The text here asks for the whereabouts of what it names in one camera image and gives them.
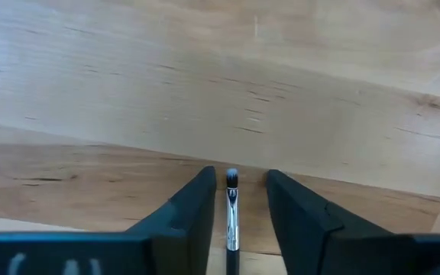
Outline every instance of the silver ferrule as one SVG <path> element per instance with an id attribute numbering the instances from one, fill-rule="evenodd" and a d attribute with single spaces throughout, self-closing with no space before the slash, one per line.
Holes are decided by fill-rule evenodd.
<path id="1" fill-rule="evenodd" d="M 237 188 L 227 188 L 227 249 L 230 251 L 236 251 L 239 248 L 237 202 Z"/>

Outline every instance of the black brush handle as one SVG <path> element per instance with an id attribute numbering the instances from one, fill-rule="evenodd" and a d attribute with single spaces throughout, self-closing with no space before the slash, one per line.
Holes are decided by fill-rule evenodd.
<path id="1" fill-rule="evenodd" d="M 241 251 L 230 251 L 227 249 L 227 275 L 239 275 L 238 271 L 241 264 Z"/>

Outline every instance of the brush bristles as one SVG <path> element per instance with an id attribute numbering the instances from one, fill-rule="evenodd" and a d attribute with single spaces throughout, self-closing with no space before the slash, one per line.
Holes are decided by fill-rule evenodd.
<path id="1" fill-rule="evenodd" d="M 237 185 L 238 185 L 237 169 L 230 168 L 229 170 L 227 170 L 227 187 L 237 188 Z"/>

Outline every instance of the makeup brush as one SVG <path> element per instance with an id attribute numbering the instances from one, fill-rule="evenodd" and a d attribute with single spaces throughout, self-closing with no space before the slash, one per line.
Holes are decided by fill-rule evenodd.
<path id="1" fill-rule="evenodd" d="M 238 231 L 238 172 L 227 170 L 227 275 L 238 275 L 240 267 Z"/>

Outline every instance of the wooden surface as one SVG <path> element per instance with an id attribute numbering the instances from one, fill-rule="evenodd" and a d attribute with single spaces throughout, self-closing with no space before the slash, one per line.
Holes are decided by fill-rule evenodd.
<path id="1" fill-rule="evenodd" d="M 440 0 L 0 0 L 0 124 L 440 196 Z"/>
<path id="2" fill-rule="evenodd" d="M 1 231 L 79 231 L 79 229 L 0 218 Z"/>

